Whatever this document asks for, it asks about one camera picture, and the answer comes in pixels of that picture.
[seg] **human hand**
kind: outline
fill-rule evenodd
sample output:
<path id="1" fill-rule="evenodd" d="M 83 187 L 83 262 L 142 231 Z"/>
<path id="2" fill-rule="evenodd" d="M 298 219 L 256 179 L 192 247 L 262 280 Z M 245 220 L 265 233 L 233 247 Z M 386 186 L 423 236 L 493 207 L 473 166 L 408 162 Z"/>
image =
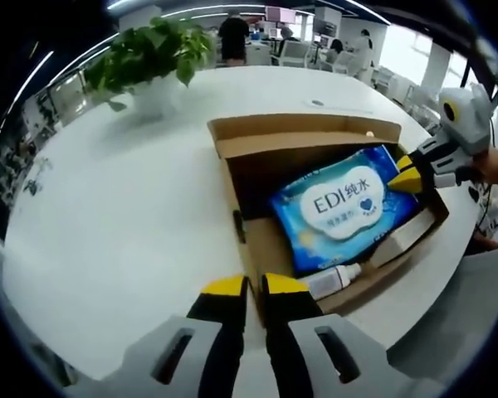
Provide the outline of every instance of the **human hand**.
<path id="1" fill-rule="evenodd" d="M 498 149 L 489 148 L 487 153 L 476 157 L 474 167 L 481 172 L 484 182 L 498 185 Z"/>

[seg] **white bottle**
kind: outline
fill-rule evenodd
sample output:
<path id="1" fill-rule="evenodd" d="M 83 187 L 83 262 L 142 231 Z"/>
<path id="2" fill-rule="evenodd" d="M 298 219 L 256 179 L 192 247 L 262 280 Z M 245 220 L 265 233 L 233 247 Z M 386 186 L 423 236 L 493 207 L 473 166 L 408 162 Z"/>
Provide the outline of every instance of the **white bottle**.
<path id="1" fill-rule="evenodd" d="M 361 273 L 359 264 L 338 265 L 299 280 L 308 286 L 314 300 L 319 300 L 345 289 Z"/>

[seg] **white table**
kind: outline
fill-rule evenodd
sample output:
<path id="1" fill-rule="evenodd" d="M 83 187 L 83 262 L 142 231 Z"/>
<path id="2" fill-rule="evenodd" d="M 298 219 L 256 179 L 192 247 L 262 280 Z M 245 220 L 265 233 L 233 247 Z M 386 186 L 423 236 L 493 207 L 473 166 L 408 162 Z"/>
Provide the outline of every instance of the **white table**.
<path id="1" fill-rule="evenodd" d="M 349 114 L 401 124 L 407 150 L 428 137 L 380 93 L 317 70 L 208 70 L 184 96 L 186 110 L 166 122 L 141 124 L 132 108 L 116 114 L 103 104 L 65 127 L 38 155 L 53 163 L 43 189 L 34 197 L 23 192 L 11 216 L 7 296 L 43 342 L 95 378 L 116 369 L 125 348 L 170 315 L 184 315 L 205 284 L 242 270 L 208 120 Z M 466 187 L 441 195 L 450 216 L 413 267 L 347 317 L 385 347 L 445 288 L 476 223 Z M 248 312 L 247 358 L 265 361 L 264 332 L 252 305 Z"/>

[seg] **green leaves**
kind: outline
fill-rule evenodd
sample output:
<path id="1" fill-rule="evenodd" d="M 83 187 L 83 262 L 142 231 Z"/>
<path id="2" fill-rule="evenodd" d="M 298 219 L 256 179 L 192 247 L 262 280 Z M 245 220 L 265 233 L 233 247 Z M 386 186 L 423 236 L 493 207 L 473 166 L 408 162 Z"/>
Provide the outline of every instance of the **green leaves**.
<path id="1" fill-rule="evenodd" d="M 177 78 L 181 81 L 181 83 L 188 87 L 195 73 L 193 64 L 189 59 L 182 57 L 179 58 L 177 64 Z"/>
<path id="2" fill-rule="evenodd" d="M 122 32 L 85 70 L 85 80 L 96 92 L 118 94 L 175 70 L 178 79 L 188 86 L 211 48 L 210 37 L 201 27 L 155 17 L 149 27 Z M 124 104 L 107 102 L 116 111 L 125 108 Z"/>

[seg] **potted plant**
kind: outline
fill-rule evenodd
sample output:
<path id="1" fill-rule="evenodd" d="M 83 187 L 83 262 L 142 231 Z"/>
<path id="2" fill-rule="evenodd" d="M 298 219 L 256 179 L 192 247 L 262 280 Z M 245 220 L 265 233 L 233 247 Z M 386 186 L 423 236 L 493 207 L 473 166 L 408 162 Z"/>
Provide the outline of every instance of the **potted plant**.
<path id="1" fill-rule="evenodd" d="M 210 49 L 201 27 L 155 17 L 148 27 L 121 33 L 85 70 L 85 81 L 114 111 L 126 106 L 110 97 L 127 92 L 141 114 L 168 116 L 178 107 L 179 82 L 188 87 Z"/>

